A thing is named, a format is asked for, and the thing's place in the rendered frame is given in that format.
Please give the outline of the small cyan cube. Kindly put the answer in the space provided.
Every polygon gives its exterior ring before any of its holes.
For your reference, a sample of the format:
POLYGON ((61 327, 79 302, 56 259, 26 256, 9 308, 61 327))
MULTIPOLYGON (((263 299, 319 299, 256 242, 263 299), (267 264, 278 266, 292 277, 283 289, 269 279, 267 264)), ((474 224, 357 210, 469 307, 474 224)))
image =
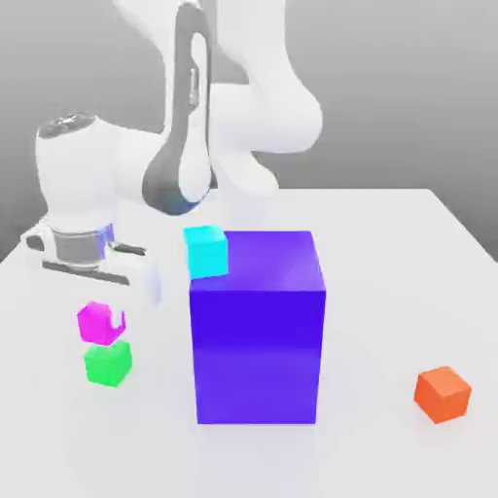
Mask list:
POLYGON ((225 275, 229 272, 228 239, 217 225, 183 229, 191 279, 225 275))

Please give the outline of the small orange cube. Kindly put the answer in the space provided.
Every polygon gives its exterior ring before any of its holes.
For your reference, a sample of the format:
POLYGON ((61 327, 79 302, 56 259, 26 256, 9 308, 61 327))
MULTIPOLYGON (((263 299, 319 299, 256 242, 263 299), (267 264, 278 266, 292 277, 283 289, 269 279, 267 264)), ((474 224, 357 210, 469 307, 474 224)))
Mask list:
POLYGON ((472 394, 471 385, 453 368, 442 366, 418 375, 414 401, 435 424, 463 416, 472 394))

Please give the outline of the small magenta cube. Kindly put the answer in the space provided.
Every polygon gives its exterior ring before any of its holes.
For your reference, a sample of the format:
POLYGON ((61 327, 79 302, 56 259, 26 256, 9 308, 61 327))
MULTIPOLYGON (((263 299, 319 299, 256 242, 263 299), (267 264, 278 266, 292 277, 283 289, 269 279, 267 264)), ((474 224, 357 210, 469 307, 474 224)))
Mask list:
POLYGON ((125 331, 111 326, 111 307, 106 303, 88 302, 77 313, 81 339, 85 342, 109 346, 125 331))

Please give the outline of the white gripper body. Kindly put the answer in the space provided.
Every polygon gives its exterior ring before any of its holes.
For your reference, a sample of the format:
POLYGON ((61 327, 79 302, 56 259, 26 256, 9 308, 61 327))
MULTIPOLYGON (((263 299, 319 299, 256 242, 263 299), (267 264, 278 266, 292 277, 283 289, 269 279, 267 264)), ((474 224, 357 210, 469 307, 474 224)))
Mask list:
POLYGON ((86 279, 93 286, 107 289, 109 296, 134 306, 155 307, 161 298, 160 276, 147 256, 111 252, 93 266, 74 266, 60 261, 43 260, 42 268, 86 279))

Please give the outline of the large blue box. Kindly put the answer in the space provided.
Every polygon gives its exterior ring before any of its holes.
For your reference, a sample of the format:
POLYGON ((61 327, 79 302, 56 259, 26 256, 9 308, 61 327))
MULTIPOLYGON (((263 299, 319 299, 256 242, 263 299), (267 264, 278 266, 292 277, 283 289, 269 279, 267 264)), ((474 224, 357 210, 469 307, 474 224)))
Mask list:
POLYGON ((200 424, 316 420, 327 290, 309 231, 230 231, 229 272, 190 284, 200 424))

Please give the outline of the small green cube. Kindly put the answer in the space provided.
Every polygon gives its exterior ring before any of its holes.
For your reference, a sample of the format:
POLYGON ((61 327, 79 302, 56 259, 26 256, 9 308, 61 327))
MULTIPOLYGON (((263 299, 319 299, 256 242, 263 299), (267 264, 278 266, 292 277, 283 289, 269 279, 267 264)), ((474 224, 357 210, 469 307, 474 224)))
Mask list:
POLYGON ((132 368, 130 344, 117 340, 111 345, 93 345, 84 355, 89 382, 118 387, 132 368))

